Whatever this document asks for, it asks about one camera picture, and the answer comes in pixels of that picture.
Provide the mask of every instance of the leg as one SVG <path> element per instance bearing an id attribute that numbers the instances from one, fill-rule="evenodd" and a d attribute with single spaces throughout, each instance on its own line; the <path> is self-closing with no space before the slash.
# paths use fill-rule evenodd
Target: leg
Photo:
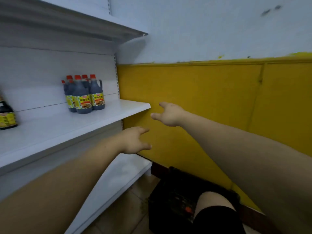
<path id="1" fill-rule="evenodd" d="M 194 214 L 195 233 L 245 233 L 233 205 L 215 192 L 201 194 Z"/>

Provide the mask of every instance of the plastic bottle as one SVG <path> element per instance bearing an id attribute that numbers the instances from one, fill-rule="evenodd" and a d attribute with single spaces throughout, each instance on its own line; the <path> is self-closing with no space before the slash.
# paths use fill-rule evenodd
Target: plastic bottle
<path id="1" fill-rule="evenodd" d="M 89 90 L 86 89 L 81 81 L 80 75 L 75 75 L 76 87 L 73 92 L 75 98 L 76 110 L 79 114 L 87 114 L 92 112 L 92 104 Z"/>
<path id="2" fill-rule="evenodd" d="M 90 78 L 91 78 L 90 95 L 92 97 L 92 108 L 93 110 L 102 110 L 105 108 L 102 81 L 99 80 L 101 85 L 99 86 L 97 84 L 95 74 L 91 74 Z"/>
<path id="3" fill-rule="evenodd" d="M 66 95 L 66 101 L 68 105 L 68 110 L 70 112 L 77 112 L 76 110 L 76 105 L 75 105 L 75 99 L 73 97 L 73 92 L 75 90 L 75 83 L 73 81 L 73 77 L 71 75 L 66 76 L 68 79 L 68 84 L 67 88 L 65 90 L 65 95 Z"/>
<path id="4" fill-rule="evenodd" d="M 0 130 L 17 127 L 15 113 L 0 95 Z"/>
<path id="5" fill-rule="evenodd" d="M 88 75 L 86 74 L 82 75 L 82 83 L 86 89 L 90 90 L 90 83 L 89 83 Z"/>
<path id="6" fill-rule="evenodd" d="M 62 80 L 62 84 L 63 84 L 64 92 L 66 92 L 68 85 L 66 84 L 66 82 L 64 80 Z"/>

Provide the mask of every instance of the hand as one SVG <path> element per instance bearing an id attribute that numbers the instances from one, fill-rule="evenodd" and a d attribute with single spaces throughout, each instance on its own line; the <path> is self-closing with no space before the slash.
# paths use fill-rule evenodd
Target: hand
<path id="1" fill-rule="evenodd" d="M 121 153 L 133 154 L 143 149 L 151 149 L 152 146 L 150 144 L 140 141 L 140 135 L 148 131 L 149 129 L 142 127 L 131 127 L 117 134 L 116 137 L 121 144 Z"/>
<path id="2" fill-rule="evenodd" d="M 151 117 L 154 120 L 158 120 L 166 126 L 180 126 L 180 119 L 185 110 L 180 106 L 172 103 L 161 102 L 159 106 L 164 108 L 162 114 L 152 113 Z"/>

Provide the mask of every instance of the black shorts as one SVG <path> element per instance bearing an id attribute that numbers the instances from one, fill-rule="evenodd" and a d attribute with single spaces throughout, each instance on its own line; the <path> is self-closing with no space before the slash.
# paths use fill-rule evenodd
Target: black shorts
<path id="1" fill-rule="evenodd" d="M 225 206 L 210 206 L 201 210 L 193 222 L 194 233 L 246 234 L 236 211 Z"/>

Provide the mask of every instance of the yellow wall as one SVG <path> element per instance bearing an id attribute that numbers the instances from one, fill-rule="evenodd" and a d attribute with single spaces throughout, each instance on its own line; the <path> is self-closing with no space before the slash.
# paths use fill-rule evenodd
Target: yellow wall
<path id="1" fill-rule="evenodd" d="M 312 155 L 311 73 L 312 64 L 306 61 L 280 64 L 272 59 L 121 65 L 120 97 L 149 102 L 152 107 L 124 119 L 124 127 L 151 129 L 143 140 L 150 142 L 153 149 L 141 152 L 142 156 L 232 188 L 245 205 L 259 209 L 184 130 L 153 121 L 150 113 L 162 111 L 158 102 L 176 103 L 208 119 L 272 138 Z"/>

